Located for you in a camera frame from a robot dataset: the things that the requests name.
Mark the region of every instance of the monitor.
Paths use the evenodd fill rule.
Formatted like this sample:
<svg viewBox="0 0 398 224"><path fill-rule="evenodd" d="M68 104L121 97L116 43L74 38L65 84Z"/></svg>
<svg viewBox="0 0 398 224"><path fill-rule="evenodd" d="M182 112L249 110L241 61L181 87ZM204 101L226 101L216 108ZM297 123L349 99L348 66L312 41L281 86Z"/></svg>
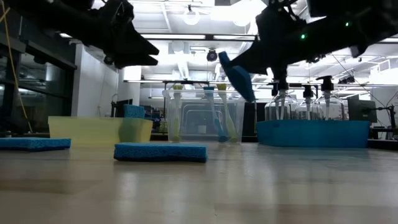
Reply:
<svg viewBox="0 0 398 224"><path fill-rule="evenodd" d="M348 99L350 121L370 121L377 123L376 103L371 100Z"/></svg>

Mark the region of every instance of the cable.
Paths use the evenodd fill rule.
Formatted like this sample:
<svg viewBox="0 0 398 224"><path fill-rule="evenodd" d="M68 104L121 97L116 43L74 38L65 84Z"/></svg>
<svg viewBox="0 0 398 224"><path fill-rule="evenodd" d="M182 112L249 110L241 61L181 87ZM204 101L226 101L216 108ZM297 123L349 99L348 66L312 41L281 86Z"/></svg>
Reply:
<svg viewBox="0 0 398 224"><path fill-rule="evenodd" d="M102 92L104 91L105 75L106 75L106 71L104 72L104 76L102 78L101 93L99 94L99 102L98 102L98 106L97 106L99 117L101 117L101 100L102 100Z"/></svg>
<svg viewBox="0 0 398 224"><path fill-rule="evenodd" d="M9 8L6 10L3 1L1 1L1 6L2 6L2 12L3 12L3 16L4 16L4 25L6 26L6 39L7 39L7 44L8 44L8 53L10 55L12 74L14 75L15 86L17 87L17 90L19 91L18 78L17 78L17 73L15 71L14 59L12 57L11 42L10 42L10 36L8 33L8 24L7 24L7 17L6 17L6 14L9 12ZM27 115L26 115L26 110L24 107L24 103L22 101L21 94L18 94L18 98L21 103L22 111L24 112L25 119L27 120L27 124L29 125L30 133L33 133L32 126L30 125L29 119L27 118Z"/></svg>
<svg viewBox="0 0 398 224"><path fill-rule="evenodd" d="M398 91L394 94L394 96L391 97L391 99L387 102L387 106L388 104L391 102L392 99L394 99L394 97L396 97L396 95L398 94Z"/></svg>
<svg viewBox="0 0 398 224"><path fill-rule="evenodd" d="M340 61L332 54L331 56L333 56L335 59L336 59L336 61L340 64L340 66L345 70L345 72L347 72L348 73L348 70L340 63ZM369 90L367 90L365 87L363 87L362 86L362 84L360 84L360 82L359 81L357 81L357 79L355 79L354 78L354 80L355 80L355 82L356 83L358 83L365 91L367 91L367 93L369 93L369 95L371 95L377 102L379 102L383 107L386 107L383 103L381 103L381 101L380 100L378 100ZM388 114L388 118L390 119L390 123L391 123L391 118L390 118L390 113L387 111L387 114Z"/></svg>

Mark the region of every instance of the blue tray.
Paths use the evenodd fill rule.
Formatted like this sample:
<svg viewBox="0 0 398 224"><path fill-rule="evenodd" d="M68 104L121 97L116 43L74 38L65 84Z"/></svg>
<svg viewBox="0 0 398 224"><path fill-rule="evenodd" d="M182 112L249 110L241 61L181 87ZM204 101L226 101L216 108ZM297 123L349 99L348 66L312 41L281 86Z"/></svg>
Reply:
<svg viewBox="0 0 398 224"><path fill-rule="evenodd" d="M277 147L366 148L369 121L279 120L257 123L259 143Z"/></svg>

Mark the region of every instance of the blue sponge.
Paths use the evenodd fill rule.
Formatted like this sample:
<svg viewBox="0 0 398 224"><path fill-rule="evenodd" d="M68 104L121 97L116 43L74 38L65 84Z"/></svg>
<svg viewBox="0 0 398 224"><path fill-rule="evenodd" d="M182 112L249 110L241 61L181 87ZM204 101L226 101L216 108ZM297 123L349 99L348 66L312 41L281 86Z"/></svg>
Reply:
<svg viewBox="0 0 398 224"><path fill-rule="evenodd" d="M160 162L187 161L206 162L206 146L180 143L119 143L114 156L119 161Z"/></svg>
<svg viewBox="0 0 398 224"><path fill-rule="evenodd" d="M256 97L254 96L250 73L240 66L230 67L230 60L226 52L221 52L218 56L220 58L220 64L232 86L248 102L251 103L255 101Z"/></svg>
<svg viewBox="0 0 398 224"><path fill-rule="evenodd" d="M28 152L69 149L70 139L52 138L0 138L0 150L21 150Z"/></svg>
<svg viewBox="0 0 398 224"><path fill-rule="evenodd" d="M124 105L124 117L125 118L141 118L144 119L145 111L142 106L135 105Z"/></svg>

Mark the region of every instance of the ceiling light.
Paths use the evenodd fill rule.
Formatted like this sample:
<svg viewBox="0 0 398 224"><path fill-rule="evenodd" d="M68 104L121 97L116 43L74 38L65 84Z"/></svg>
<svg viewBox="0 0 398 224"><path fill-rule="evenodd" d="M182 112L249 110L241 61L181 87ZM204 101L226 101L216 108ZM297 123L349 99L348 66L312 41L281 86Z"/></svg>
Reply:
<svg viewBox="0 0 398 224"><path fill-rule="evenodd" d="M394 44L398 44L398 38L394 38L394 37L386 38L386 39L380 41L380 43L394 43Z"/></svg>
<svg viewBox="0 0 398 224"><path fill-rule="evenodd" d="M214 35L215 40L247 40L254 41L255 35Z"/></svg>
<svg viewBox="0 0 398 224"><path fill-rule="evenodd" d="M206 37L195 34L142 34L141 36L148 40L204 40Z"/></svg>
<svg viewBox="0 0 398 224"><path fill-rule="evenodd" d="M242 0L232 6L214 7L210 14L210 19L214 21L231 21L237 26L246 26L266 7L261 0Z"/></svg>
<svg viewBox="0 0 398 224"><path fill-rule="evenodd" d="M195 13L195 15L191 18L189 18L190 16L188 15L189 13ZM199 12L196 9L186 9L183 15L183 19L184 22L188 25L196 25L198 24L199 20L200 20L200 15Z"/></svg>
<svg viewBox="0 0 398 224"><path fill-rule="evenodd" d="M208 47L202 47L202 46L190 46L189 50L207 52L209 50L209 48Z"/></svg>
<svg viewBox="0 0 398 224"><path fill-rule="evenodd" d="M68 34L64 34L64 33L61 33L60 36L63 38L72 38L72 36L70 36Z"/></svg>
<svg viewBox="0 0 398 224"><path fill-rule="evenodd" d="M352 94L352 95L340 97L340 99L347 99L347 98L350 98L350 97L353 97L353 96L356 96L356 95L362 95L362 94L365 94L365 93L369 93L369 92L367 92L367 91L362 91L361 93L355 93L355 94Z"/></svg>
<svg viewBox="0 0 398 224"><path fill-rule="evenodd" d="M155 80L125 80L124 82L128 82L128 83L163 83L163 81L155 81Z"/></svg>

